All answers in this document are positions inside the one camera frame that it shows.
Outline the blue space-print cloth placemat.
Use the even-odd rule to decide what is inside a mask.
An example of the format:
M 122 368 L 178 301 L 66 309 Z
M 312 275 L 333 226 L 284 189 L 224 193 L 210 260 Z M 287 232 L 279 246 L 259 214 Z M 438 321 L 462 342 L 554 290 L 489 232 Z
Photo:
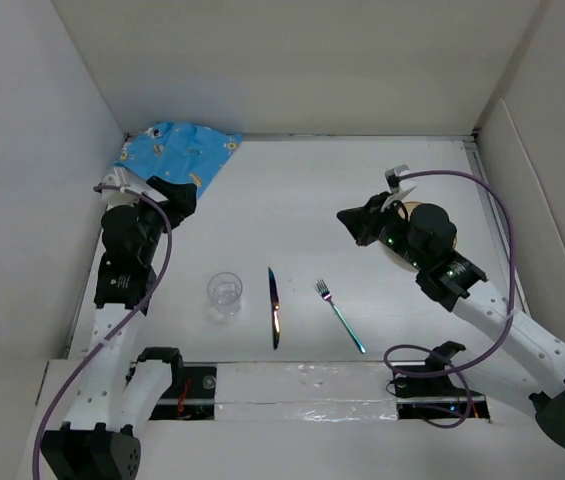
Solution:
M 171 184 L 191 183 L 202 196 L 242 140 L 238 133 L 193 123 L 160 122 L 127 141 L 114 165 L 144 181 L 156 176 Z

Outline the beige ceramic plate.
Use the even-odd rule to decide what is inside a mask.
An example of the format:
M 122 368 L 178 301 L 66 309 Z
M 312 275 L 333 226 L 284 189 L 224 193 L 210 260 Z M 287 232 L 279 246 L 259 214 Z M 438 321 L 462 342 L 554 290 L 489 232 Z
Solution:
M 433 270 L 456 255 L 457 227 L 442 207 L 393 201 L 380 213 L 379 240 L 416 270 Z

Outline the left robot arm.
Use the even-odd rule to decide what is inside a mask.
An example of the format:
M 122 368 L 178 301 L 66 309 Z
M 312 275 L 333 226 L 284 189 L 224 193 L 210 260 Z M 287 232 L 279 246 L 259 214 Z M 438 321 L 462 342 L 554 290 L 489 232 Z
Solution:
M 134 479 L 137 436 L 163 396 L 184 387 L 181 353 L 174 347 L 134 345 L 153 293 L 166 274 L 154 269 L 159 243 L 173 247 L 172 232 L 196 209 L 197 188 L 153 176 L 155 201 L 126 186 L 123 204 L 101 218 L 104 253 L 97 271 L 89 350 L 51 401 L 36 433 L 32 475 L 48 464 L 58 479 Z

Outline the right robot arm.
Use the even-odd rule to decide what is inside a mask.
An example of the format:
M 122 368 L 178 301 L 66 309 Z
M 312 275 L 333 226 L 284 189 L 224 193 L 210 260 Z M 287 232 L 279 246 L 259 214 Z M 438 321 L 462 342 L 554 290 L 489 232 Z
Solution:
M 565 343 L 508 300 L 486 274 L 454 248 L 457 229 L 438 205 L 408 209 L 387 192 L 337 219 L 360 246 L 376 241 L 417 271 L 421 291 L 466 321 L 516 363 L 515 370 L 480 366 L 470 371 L 476 390 L 533 417 L 565 449 Z

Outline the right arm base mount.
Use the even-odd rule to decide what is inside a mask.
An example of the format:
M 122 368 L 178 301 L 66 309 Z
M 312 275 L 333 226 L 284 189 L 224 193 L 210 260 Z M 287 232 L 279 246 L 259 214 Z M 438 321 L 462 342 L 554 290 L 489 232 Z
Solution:
M 457 421 L 465 413 L 469 419 L 491 419 L 485 396 L 472 391 L 473 404 L 469 405 L 465 390 L 448 377 L 417 379 L 393 374 L 385 390 L 396 398 L 400 420 Z

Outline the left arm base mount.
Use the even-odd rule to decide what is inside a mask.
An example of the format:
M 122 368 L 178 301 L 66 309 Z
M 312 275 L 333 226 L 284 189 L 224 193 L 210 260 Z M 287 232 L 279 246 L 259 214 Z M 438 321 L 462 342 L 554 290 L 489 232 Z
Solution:
M 207 421 L 215 417 L 217 365 L 185 364 L 154 407 L 153 421 Z

